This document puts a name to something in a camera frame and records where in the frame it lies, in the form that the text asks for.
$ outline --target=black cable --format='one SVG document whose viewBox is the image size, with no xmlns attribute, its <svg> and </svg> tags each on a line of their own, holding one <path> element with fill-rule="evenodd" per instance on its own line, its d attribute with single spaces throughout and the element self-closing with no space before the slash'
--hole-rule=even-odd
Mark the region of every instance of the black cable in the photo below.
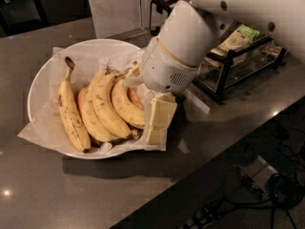
<svg viewBox="0 0 305 229">
<path fill-rule="evenodd" d="M 229 210 L 229 211 L 225 211 L 223 213 L 220 214 L 221 217 L 223 217 L 224 215 L 227 215 L 229 213 L 231 213 L 232 211 L 235 210 L 239 210 L 239 209 L 250 209 L 250 210 L 270 210 L 275 208 L 274 206 L 242 206 L 242 205 L 236 205 L 233 209 Z"/>
<path fill-rule="evenodd" d="M 289 130 L 294 129 L 294 128 L 292 128 L 294 125 L 300 124 L 300 123 L 302 123 L 304 120 L 305 120 L 305 115 L 304 115 L 303 117 L 301 117 L 301 118 L 299 119 L 299 121 L 292 123 L 292 124 L 290 125 L 290 127 L 289 127 Z"/>
<path fill-rule="evenodd" d="M 290 223 L 293 225 L 294 229 L 297 229 L 297 227 L 296 227 L 296 225 L 295 225 L 295 222 L 294 222 L 292 216 L 290 215 L 289 211 L 286 210 L 286 211 L 284 211 L 284 212 L 286 212 L 286 215 L 289 217 Z"/>
<path fill-rule="evenodd" d="M 271 225 L 270 225 L 271 229 L 274 229 L 274 226 L 275 226 L 275 209 L 276 208 L 274 206 L 274 208 L 271 211 Z"/>
<path fill-rule="evenodd" d="M 216 192 L 217 192 L 218 190 L 220 190 L 220 189 L 221 189 L 222 191 L 225 190 L 225 187 L 226 187 L 226 184 L 227 184 L 227 180 L 228 180 L 228 177 L 229 177 L 229 173 L 230 173 L 230 171 L 232 170 L 233 167 L 234 167 L 234 164 L 232 163 L 232 164 L 230 165 L 230 167 L 227 169 L 227 172 L 222 176 L 222 179 L 221 179 L 221 181 L 220 181 L 219 187 L 218 187 L 216 190 L 214 190 L 213 193 L 216 193 Z M 202 208 L 204 208 L 204 206 L 207 205 L 207 199 L 204 199 L 204 201 L 201 201 L 201 202 L 200 202 L 200 204 L 202 204 L 202 205 L 200 205 L 200 206 L 195 210 L 195 213 L 193 214 L 192 218 L 195 216 L 195 214 L 196 214 L 199 210 L 202 211 Z M 221 199 L 218 199 L 218 200 L 215 200 L 215 201 L 211 201 L 210 203 L 208 203 L 208 205 L 214 205 L 215 203 L 220 202 L 220 203 L 217 205 L 218 207 L 220 207 L 223 201 L 224 201 L 223 198 L 221 198 Z M 211 214 L 212 214 L 211 211 L 210 211 L 209 213 L 204 213 L 203 217 L 200 217 L 200 218 L 199 218 L 199 221 L 201 221 L 202 219 L 204 219 L 204 218 L 210 216 Z M 193 223 L 191 226 L 189 226 L 189 225 L 187 225 L 187 224 L 184 224 L 184 226 L 185 226 L 186 228 L 192 228 L 192 227 L 195 226 L 196 224 L 197 224 L 197 223 Z"/>
<path fill-rule="evenodd" d="M 303 200 L 305 190 L 296 179 L 281 174 L 273 174 L 267 183 L 267 189 L 273 204 L 288 210 Z"/>
<path fill-rule="evenodd" d="M 220 206 L 222 205 L 222 203 L 223 203 L 223 198 L 222 199 L 218 199 L 218 200 L 215 200 L 215 201 L 213 201 L 213 202 L 211 202 L 211 203 L 209 203 L 208 205 L 214 205 L 215 203 L 217 203 L 217 202 L 219 202 L 219 204 L 217 204 L 213 209 L 211 209 L 208 213 L 203 213 L 204 215 L 202 216 L 202 217 L 200 217 L 200 218 L 197 218 L 196 220 L 197 221 L 195 221 L 192 225 L 187 225 L 188 226 L 188 228 L 192 228 L 193 226 L 196 226 L 197 224 L 199 224 L 199 223 L 201 223 L 200 221 L 202 220 L 202 219 L 205 219 L 205 218 L 207 218 L 208 216 L 210 216 L 210 215 L 212 215 L 212 214 L 215 214 L 216 213 L 216 211 L 220 208 Z M 208 223 L 210 223 L 211 221 L 208 221 L 207 223 L 201 223 L 201 225 L 207 225 Z"/>
<path fill-rule="evenodd" d="M 281 146 L 282 146 L 282 143 L 279 142 L 279 145 L 278 145 L 277 149 L 278 149 L 278 151 L 279 151 L 280 153 L 282 153 L 282 152 L 281 152 Z M 288 148 L 289 151 L 292 153 L 292 155 L 291 155 L 291 156 L 286 156 L 285 154 L 283 154 L 283 153 L 282 153 L 282 154 L 283 154 L 285 157 L 287 157 L 291 162 L 294 162 L 297 166 L 300 165 L 300 166 L 304 169 L 304 170 L 297 169 L 298 172 L 305 172 L 305 165 L 302 164 L 302 163 L 300 162 L 300 160 L 299 160 L 300 153 L 296 153 L 296 152 L 295 152 L 290 146 L 288 146 L 288 145 L 285 145 L 284 147 L 285 147 L 285 148 Z"/>
<path fill-rule="evenodd" d="M 297 131 L 297 132 L 300 132 L 300 133 L 302 133 L 302 134 L 305 135 L 305 132 L 304 132 L 304 131 L 302 131 L 302 130 L 300 130 L 300 129 L 297 129 L 297 128 L 292 128 L 292 129 L 290 129 L 290 131 Z"/>
<path fill-rule="evenodd" d="M 262 204 L 262 203 L 266 203 L 266 202 L 269 202 L 271 201 L 271 199 L 267 199 L 267 200 L 263 200 L 263 201 L 259 201 L 259 202 L 232 202 L 232 201 L 229 201 L 227 200 L 226 198 L 224 198 L 224 200 L 228 203 L 231 203 L 232 205 L 236 205 L 236 206 L 250 206 L 250 205 L 257 205 L 257 204 Z"/>
</svg>

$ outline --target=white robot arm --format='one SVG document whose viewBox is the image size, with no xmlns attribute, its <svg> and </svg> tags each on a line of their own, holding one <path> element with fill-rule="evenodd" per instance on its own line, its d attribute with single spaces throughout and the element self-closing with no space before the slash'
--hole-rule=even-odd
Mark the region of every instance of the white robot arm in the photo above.
<svg viewBox="0 0 305 229">
<path fill-rule="evenodd" d="M 251 23 L 305 62 L 305 0 L 179 1 L 142 59 L 146 86 L 157 92 L 182 92 L 198 65 L 233 21 Z"/>
</svg>

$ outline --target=white bowl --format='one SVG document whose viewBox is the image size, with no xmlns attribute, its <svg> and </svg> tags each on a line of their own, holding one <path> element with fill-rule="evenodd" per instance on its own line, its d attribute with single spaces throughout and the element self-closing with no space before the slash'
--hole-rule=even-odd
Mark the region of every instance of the white bowl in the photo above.
<svg viewBox="0 0 305 229">
<path fill-rule="evenodd" d="M 72 45 L 65 49 L 65 52 L 89 53 L 98 58 L 103 58 L 136 52 L 138 50 L 138 47 L 127 42 L 112 39 L 94 39 Z M 58 71 L 56 68 L 54 68 L 54 64 L 52 64 L 51 61 L 52 59 L 50 59 L 40 69 L 30 86 L 30 92 L 28 96 L 28 115 L 30 121 L 32 121 L 35 115 L 41 110 L 41 108 L 48 103 L 51 97 L 50 91 L 48 91 L 51 85 L 50 78 L 54 77 L 51 75 L 56 75 L 55 71 Z M 91 153 L 83 154 L 66 145 L 62 145 L 61 148 L 55 149 L 55 151 L 61 154 L 83 159 L 101 159 L 120 155 L 120 153 L 105 154 L 99 152 L 99 150 L 100 149 L 94 149 L 94 151 Z"/>
<path fill-rule="evenodd" d="M 67 48 L 69 52 L 82 52 L 91 53 L 98 57 L 114 56 L 122 53 L 129 53 L 139 50 L 133 44 L 112 40 L 112 39 L 94 39 L 81 43 L 74 44 Z M 36 77 L 31 83 L 30 92 L 28 96 L 28 115 L 29 119 L 35 116 L 35 114 L 47 103 L 50 96 L 47 89 L 48 86 L 48 72 L 52 71 L 51 59 L 40 69 Z"/>
</svg>

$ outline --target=ripe banana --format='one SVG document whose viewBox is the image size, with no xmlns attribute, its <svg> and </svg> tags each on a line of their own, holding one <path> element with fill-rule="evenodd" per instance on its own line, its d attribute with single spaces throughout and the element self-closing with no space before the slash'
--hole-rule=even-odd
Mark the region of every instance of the ripe banana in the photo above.
<svg viewBox="0 0 305 229">
<path fill-rule="evenodd" d="M 65 61 L 68 70 L 65 80 L 59 87 L 58 109 L 72 145 L 78 151 L 87 153 L 91 147 L 91 140 L 77 110 L 71 85 L 71 74 L 75 64 L 69 57 L 66 57 Z"/>
<path fill-rule="evenodd" d="M 118 139 L 115 135 L 111 134 L 99 120 L 92 105 L 92 90 L 95 88 L 96 83 L 104 77 L 107 70 L 100 70 L 95 74 L 85 96 L 85 102 L 82 109 L 82 117 L 87 131 L 96 140 L 101 142 L 113 141 Z"/>
<path fill-rule="evenodd" d="M 141 110 L 144 110 L 143 103 L 141 102 L 140 97 L 137 95 L 136 91 L 132 88 L 127 89 L 127 96 L 128 99 L 133 103 L 136 107 L 140 108 Z"/>
<path fill-rule="evenodd" d="M 111 91 L 115 82 L 114 74 L 103 76 L 92 89 L 92 104 L 96 115 L 113 135 L 129 139 L 132 135 L 127 123 L 112 106 Z"/>
<path fill-rule="evenodd" d="M 112 88 L 112 105 L 127 123 L 136 128 L 144 129 L 144 111 L 129 100 L 124 79 L 117 81 Z"/>
<path fill-rule="evenodd" d="M 76 97 L 76 107 L 77 107 L 77 110 L 78 110 L 79 115 L 80 115 L 81 118 L 83 118 L 82 109 L 83 109 L 83 106 L 84 106 L 85 95 L 87 94 L 87 89 L 88 89 L 88 87 L 82 88 L 81 91 L 79 91 L 79 93 Z"/>
</svg>

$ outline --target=kitchen counter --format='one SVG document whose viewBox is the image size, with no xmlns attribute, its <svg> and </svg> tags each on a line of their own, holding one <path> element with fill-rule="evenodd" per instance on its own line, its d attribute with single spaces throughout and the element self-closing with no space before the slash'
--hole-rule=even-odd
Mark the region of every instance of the kitchen counter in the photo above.
<svg viewBox="0 0 305 229">
<path fill-rule="evenodd" d="M 52 48 L 93 39 L 93 31 L 91 19 L 85 19 L 0 39 L 3 228 L 109 228 L 305 94 L 305 66 L 288 55 L 284 67 L 266 69 L 225 91 L 221 103 L 190 86 L 210 112 L 191 101 L 187 119 L 173 124 L 167 152 L 80 160 L 17 137 L 29 122 L 31 82 Z M 122 39 L 141 41 L 135 38 Z"/>
</svg>

